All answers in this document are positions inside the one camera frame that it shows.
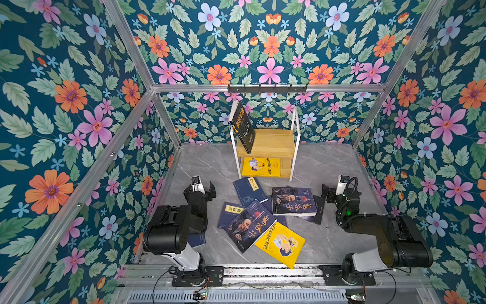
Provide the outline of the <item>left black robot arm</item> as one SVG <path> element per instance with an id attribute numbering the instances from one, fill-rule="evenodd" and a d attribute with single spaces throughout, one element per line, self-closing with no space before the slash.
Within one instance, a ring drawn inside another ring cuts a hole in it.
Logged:
<path id="1" fill-rule="evenodd" d="M 199 177 L 184 190 L 187 203 L 181 206 L 159 206 L 143 234 L 143 249 L 154 255 L 168 258 L 173 265 L 169 273 L 193 286 L 208 279 L 202 254 L 188 244 L 190 235 L 206 232 L 208 202 L 216 198 L 216 189 L 210 182 L 205 190 Z"/>

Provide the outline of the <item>purple old man book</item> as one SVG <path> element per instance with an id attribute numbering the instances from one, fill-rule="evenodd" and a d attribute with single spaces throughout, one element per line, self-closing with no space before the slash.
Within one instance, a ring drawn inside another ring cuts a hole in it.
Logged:
<path id="1" fill-rule="evenodd" d="M 272 212 L 284 216 L 315 216 L 317 206 L 311 188 L 273 187 Z"/>
<path id="2" fill-rule="evenodd" d="M 254 200 L 225 227 L 229 238 L 245 254 L 277 222 L 276 217 L 258 200 Z"/>

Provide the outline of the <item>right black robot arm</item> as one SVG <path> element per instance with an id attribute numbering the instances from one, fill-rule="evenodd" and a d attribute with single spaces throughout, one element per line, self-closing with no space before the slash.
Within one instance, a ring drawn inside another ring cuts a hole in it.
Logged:
<path id="1" fill-rule="evenodd" d="M 373 236 L 377 242 L 371 250 L 348 253 L 340 267 L 321 265 L 327 285 L 373 285 L 375 272 L 399 269 L 409 274 L 413 268 L 428 268 L 433 264 L 430 246 L 411 217 L 361 214 L 360 196 L 356 186 L 347 184 L 341 193 L 322 186 L 324 202 L 337 207 L 337 225 L 347 233 Z"/>

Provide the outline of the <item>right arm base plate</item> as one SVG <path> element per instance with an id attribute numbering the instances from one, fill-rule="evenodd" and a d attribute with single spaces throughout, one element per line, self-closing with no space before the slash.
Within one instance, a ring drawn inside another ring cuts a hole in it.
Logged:
<path id="1" fill-rule="evenodd" d="M 326 286 L 375 286 L 372 272 L 357 272 L 351 269 L 343 270 L 337 265 L 320 265 Z"/>

